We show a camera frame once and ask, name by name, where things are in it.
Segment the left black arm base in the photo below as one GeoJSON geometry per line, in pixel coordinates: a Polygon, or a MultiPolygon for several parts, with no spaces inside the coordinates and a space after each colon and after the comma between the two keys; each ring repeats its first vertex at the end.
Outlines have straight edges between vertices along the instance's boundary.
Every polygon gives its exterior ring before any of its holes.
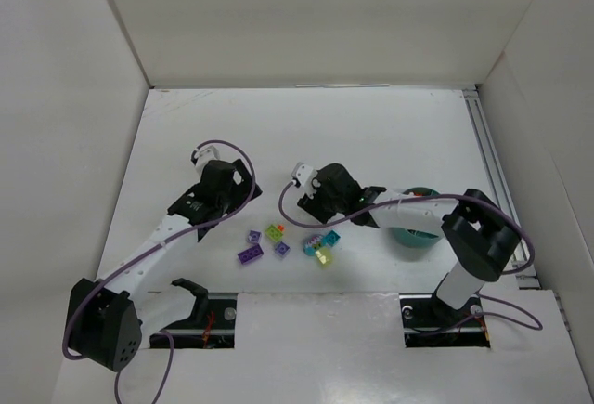
{"type": "Polygon", "coordinates": [[[210,293],[190,280],[173,280],[174,296],[165,302],[166,323],[159,323],[149,341],[150,348],[167,348],[168,332],[175,348],[232,349],[235,346],[238,296],[210,293]]]}

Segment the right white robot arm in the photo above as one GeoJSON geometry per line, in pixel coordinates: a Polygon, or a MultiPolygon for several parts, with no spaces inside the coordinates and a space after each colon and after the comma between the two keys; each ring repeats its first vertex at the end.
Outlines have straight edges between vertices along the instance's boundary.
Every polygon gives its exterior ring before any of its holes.
{"type": "Polygon", "coordinates": [[[298,163],[291,173],[303,193],[297,206],[323,228],[351,222],[368,228],[402,228],[432,234],[449,243],[457,263],[433,293],[439,306],[462,309],[487,283],[508,272],[522,241],[522,228],[480,190],[415,195],[385,187],[361,187],[338,163],[316,169],[298,163]]]}

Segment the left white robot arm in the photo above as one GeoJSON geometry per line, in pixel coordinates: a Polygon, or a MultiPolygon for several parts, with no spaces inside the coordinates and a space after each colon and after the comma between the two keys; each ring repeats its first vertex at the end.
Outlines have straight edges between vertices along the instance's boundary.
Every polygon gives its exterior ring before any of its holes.
{"type": "Polygon", "coordinates": [[[196,318],[208,305],[207,290],[174,279],[175,263],[206,234],[261,193],[252,162],[211,160],[200,180],[167,209],[140,247],[96,280],[71,289],[62,353],[122,371],[152,335],[179,320],[196,318]]]}

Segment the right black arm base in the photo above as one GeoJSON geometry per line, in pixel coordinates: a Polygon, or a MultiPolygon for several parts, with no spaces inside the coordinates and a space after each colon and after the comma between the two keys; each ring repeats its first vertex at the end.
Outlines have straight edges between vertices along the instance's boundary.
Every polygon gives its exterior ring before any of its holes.
{"type": "Polygon", "coordinates": [[[406,348],[491,346],[481,313],[481,301],[472,296],[456,310],[427,293],[399,296],[406,348]]]}

